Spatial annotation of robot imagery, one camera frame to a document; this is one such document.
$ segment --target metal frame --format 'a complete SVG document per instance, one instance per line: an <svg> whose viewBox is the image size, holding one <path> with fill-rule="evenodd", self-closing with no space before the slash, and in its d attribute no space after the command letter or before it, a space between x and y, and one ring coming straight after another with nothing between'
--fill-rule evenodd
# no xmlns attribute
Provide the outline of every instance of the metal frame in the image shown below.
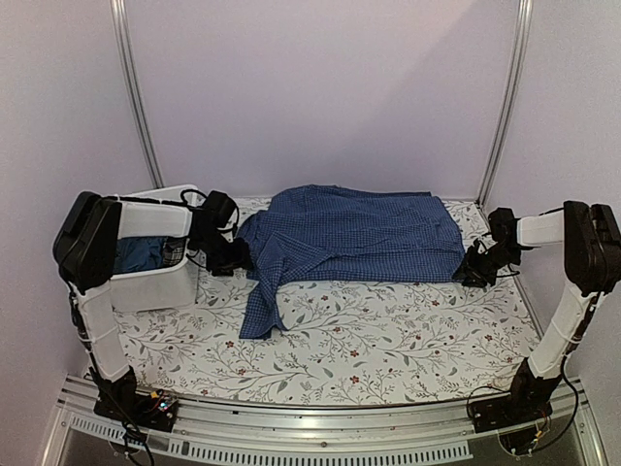
<svg viewBox="0 0 621 466"><path fill-rule="evenodd" d="M134 54L129 37L129 26L127 23L127 13L125 11L125 0L111 0L113 10L114 32L116 34L116 42L118 44L118 54L120 64L127 85L127 94L132 107L132 114L136 122L136 129L143 154L145 156L145 164L147 165L148 174L151 178L153 187L164 187L164 179L162 172L155 156L153 141L148 130L147 115L143 105L143 97L138 85L138 75L136 73L136 64L134 62Z"/></svg>
<svg viewBox="0 0 621 466"><path fill-rule="evenodd" d="M505 98L501 108L501 114L494 135L492 150L485 167L483 181L478 190L476 203L485 207L489 200L490 191L498 172L505 139L507 138L508 124L513 112L513 104L517 95L517 88L522 74L522 65L524 56L526 55L526 46L528 43L528 35L531 27L531 15L533 11L533 0L520 0L520 6L517 15L517 25L515 27L515 41L513 42L513 53L511 57L511 65L509 68L507 87L505 89Z"/></svg>
<svg viewBox="0 0 621 466"><path fill-rule="evenodd" d="M579 380L572 383L580 394L581 408L576 427L580 429L584 457L589 465L606 465L582 385ZM92 413L97 393L93 382L67 378L54 407L55 423L42 462L44 466L58 464L71 428L103 436L114 443L120 442L120 423ZM573 392L564 383L554 392L552 406L553 417L565 416L572 411ZM95 424L95 429L80 429L80 424L89 421ZM300 464L310 464L303 463L302 458L312 458L316 459L317 465L325 466L335 464L332 458L339 463L338 458L403 458L404 454L452 449L469 440L496 434L496 431L474 433L464 400L424 405L310 409L182 396L179 419L173 432L151 431L148 442L153 452L210 464L227 464L227 461L236 464L233 455L241 457L245 454L257 458L275 457L274 464L281 465L293 464L291 458L299 458ZM213 461L213 457L201 457L203 451L228 454L230 459ZM350 461L353 459L344 459L342 464Z"/></svg>

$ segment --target floral tablecloth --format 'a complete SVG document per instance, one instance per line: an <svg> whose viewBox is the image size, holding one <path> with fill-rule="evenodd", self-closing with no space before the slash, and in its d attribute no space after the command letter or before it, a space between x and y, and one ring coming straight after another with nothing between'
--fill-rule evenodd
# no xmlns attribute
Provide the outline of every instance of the floral tablecloth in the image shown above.
<svg viewBox="0 0 621 466"><path fill-rule="evenodd" d="M486 232L473 203L444 203L468 246ZM239 200L242 219L269 199ZM369 405L463 398L507 387L538 337L512 278L456 283L290 283L278 292L288 332L238 338L255 286L202 271L197 303L115 312L139 383L264 403Z"/></svg>

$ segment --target white wall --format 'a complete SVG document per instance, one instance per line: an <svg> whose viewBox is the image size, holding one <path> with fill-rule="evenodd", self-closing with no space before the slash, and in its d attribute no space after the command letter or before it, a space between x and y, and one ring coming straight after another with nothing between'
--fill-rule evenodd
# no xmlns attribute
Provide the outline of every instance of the white wall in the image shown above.
<svg viewBox="0 0 621 466"><path fill-rule="evenodd" d="M621 222L621 3L537 1L524 73L490 209L536 215L568 199L610 204ZM521 270L547 325L563 286L561 248ZM621 464L621 285L572 358Z"/></svg>
<svg viewBox="0 0 621 466"><path fill-rule="evenodd" d="M0 15L0 464L32 466L85 355L51 244L75 196L149 188L109 2L5 2Z"/></svg>
<svg viewBox="0 0 621 466"><path fill-rule="evenodd" d="M475 198L513 0L135 0L138 74L167 183L304 183Z"/></svg>

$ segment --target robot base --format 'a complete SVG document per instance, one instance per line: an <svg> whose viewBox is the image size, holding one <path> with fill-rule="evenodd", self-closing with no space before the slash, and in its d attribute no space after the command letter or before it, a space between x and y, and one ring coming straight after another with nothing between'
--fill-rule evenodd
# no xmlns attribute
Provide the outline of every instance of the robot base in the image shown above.
<svg viewBox="0 0 621 466"><path fill-rule="evenodd" d="M146 403L152 404L153 400L148 395L136 395L136 405L144 406ZM166 412L161 412L157 409L153 413L128 413L131 418L138 424L139 427L145 427L147 429L159 430L162 432L172 432L175 421L177 420L177 410L179 404L175 403ZM127 420L123 414L118 411L118 408L111 403L107 403L105 400L98 400L95 403L93 410L97 416L107 417L108 419L125 421Z"/></svg>
<svg viewBox="0 0 621 466"><path fill-rule="evenodd" d="M475 401L469 406L469 415L473 419L474 432L488 432L504 429L511 425L537 420L545 414L552 415L552 406L546 403L539 407L524 407L516 410L508 396L490 400Z"/></svg>

